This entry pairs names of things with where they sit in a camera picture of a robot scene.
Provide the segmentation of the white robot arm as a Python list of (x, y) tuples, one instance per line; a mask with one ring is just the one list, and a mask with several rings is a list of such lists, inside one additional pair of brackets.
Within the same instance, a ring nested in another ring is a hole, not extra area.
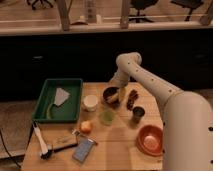
[(120, 54), (111, 82), (125, 87), (133, 78), (163, 107), (162, 171), (213, 171), (213, 107), (198, 93), (142, 68), (141, 62), (138, 52)]

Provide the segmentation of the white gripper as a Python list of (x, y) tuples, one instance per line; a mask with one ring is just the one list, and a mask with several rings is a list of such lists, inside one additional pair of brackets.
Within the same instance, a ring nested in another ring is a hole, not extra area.
[(115, 73), (113, 77), (110, 79), (109, 83), (115, 87), (123, 88), (126, 86), (126, 79), (123, 75)]

